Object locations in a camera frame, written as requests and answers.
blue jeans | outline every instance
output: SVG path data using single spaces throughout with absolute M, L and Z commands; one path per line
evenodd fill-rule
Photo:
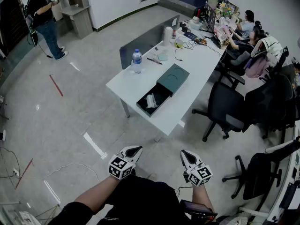
M 43 35 L 55 59 L 60 59 L 64 56 L 64 53 L 57 45 L 56 27 L 53 19 L 36 27 L 36 31 Z

desk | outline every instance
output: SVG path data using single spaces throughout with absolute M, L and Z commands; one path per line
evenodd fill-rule
M 200 31 L 193 30 L 192 32 L 199 36 Z M 179 37 L 184 42 L 189 40 L 177 31 L 176 38 Z M 177 50 L 176 57 L 182 61 L 175 59 L 176 48 L 174 45 L 163 47 L 162 43 L 159 43 L 156 46 L 159 51 L 167 50 L 168 60 L 162 61 L 163 65 L 147 60 L 147 58 L 154 58 L 151 53 L 156 54 L 155 49 L 151 48 L 142 56 L 142 72 L 140 74 L 135 74 L 132 67 L 129 66 L 106 85 L 121 99 L 127 117 L 130 116 L 127 107 L 129 105 L 162 133 L 169 135 L 196 99 L 225 51 L 218 49 L 211 40 L 207 39 L 207 42 L 208 46 L 220 54 L 207 46 L 199 45 L 193 50 Z M 148 117 L 136 106 L 136 102 L 156 85 L 157 79 L 174 63 L 188 71 L 190 75 L 173 97 L 167 99 L 152 117 Z
M 276 147 L 267 149 L 266 152 L 271 153 L 277 149 L 284 147 L 285 145 L 290 144 L 291 142 L 292 141 L 285 142 Z M 282 160 L 279 163 L 278 169 L 282 169 L 281 183 L 280 183 L 279 187 L 276 187 L 277 180 L 276 179 L 274 180 L 271 190 L 267 196 L 267 199 L 264 202 L 263 207 L 260 209 L 259 212 L 249 210 L 249 209 L 243 208 L 243 207 L 242 208 L 240 207 L 239 210 L 245 211 L 254 216 L 263 217 L 267 221 L 278 223 L 285 211 L 284 209 L 280 208 L 279 205 L 280 205 L 281 201 L 283 200 L 283 197 L 287 190 L 288 184 L 289 183 L 293 184 L 295 182 L 295 180 L 298 180 L 298 177 L 299 177 L 299 164 L 296 164 L 296 162 L 295 162 L 297 154 L 300 156 L 300 150 L 295 151 L 289 157 L 285 158 L 284 160 Z M 296 179 L 294 179 L 292 177 L 294 168 L 297 169 Z
M 89 9 L 87 7 L 69 6 L 62 9 L 62 13 L 67 26 L 70 30 L 74 28 L 76 35 L 83 39 L 93 32 L 92 24 L 90 22 Z

gray floor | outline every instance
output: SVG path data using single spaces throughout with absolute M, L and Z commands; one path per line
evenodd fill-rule
M 236 155 L 240 154 L 247 165 L 255 153 L 277 145 L 278 135 L 271 133 L 270 138 L 264 141 L 259 127 L 251 126 L 245 133 L 231 132 L 230 138 L 223 140 L 221 128 L 215 127 L 207 143 L 202 142 L 210 121 L 206 117 L 192 115 L 191 109 L 206 109 L 212 85 L 219 77 L 217 72 L 212 74 L 183 117 L 185 127 L 177 126 L 170 136 L 163 137 L 159 143 L 153 140 L 157 129 L 133 111 L 129 119 L 125 118 L 119 100 L 105 86 L 121 71 L 119 48 L 176 14 L 155 6 L 98 33 L 93 32 L 83 40 L 68 33 L 59 40 L 59 44 L 65 45 L 70 52 L 61 61 L 46 58 L 39 48 L 32 49 L 35 56 L 29 66 L 7 88 L 6 115 L 9 121 L 3 124 L 7 130 L 7 140 L 0 146 L 16 153 L 21 172 L 32 158 L 33 165 L 29 166 L 16 190 L 12 184 L 16 186 L 17 178 L 0 180 L 0 201 L 29 203 L 31 209 L 27 208 L 27 211 L 37 215 L 57 203 L 43 180 L 33 177 L 45 177 L 61 166 L 76 163 L 91 167 L 102 180 L 107 176 L 107 164 L 113 153 L 124 146 L 142 145 L 144 151 L 138 166 L 146 174 L 156 173 L 158 180 L 176 190 L 179 186 L 186 186 L 180 150 L 188 149 L 199 154 L 214 173 L 206 188 L 219 215 L 234 214 L 239 206 L 248 202 L 255 206 L 258 200 L 244 201 L 242 193 L 232 200 L 230 196 L 236 189 L 237 181 L 223 184 L 221 179 L 238 172 L 239 167 L 234 160 Z M 186 19 L 183 15 L 180 17 L 181 21 Z M 63 97 L 49 75 L 53 76 Z M 246 85 L 239 85 L 237 90 L 246 94 L 261 84 L 258 79 L 247 79 Z M 100 158 L 83 137 L 85 133 L 108 154 L 106 158 Z M 12 174 L 13 167 L 17 168 L 15 159 L 12 154 L 2 153 Z M 6 175 L 2 159 L 0 174 Z M 79 165 L 63 168 L 46 180 L 60 198 L 62 207 L 98 182 L 92 171 Z M 191 199 L 191 195 L 191 189 L 182 189 L 180 199 Z

white cylindrical container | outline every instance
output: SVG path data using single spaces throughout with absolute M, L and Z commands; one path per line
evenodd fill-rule
M 164 31 L 163 46 L 168 46 L 170 44 L 172 34 L 173 29 L 171 27 L 166 27 Z

water bottle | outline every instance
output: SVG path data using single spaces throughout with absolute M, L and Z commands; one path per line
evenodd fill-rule
M 135 73 L 141 73 L 142 70 L 142 54 L 139 49 L 135 49 L 135 52 L 132 54 L 132 66 Z

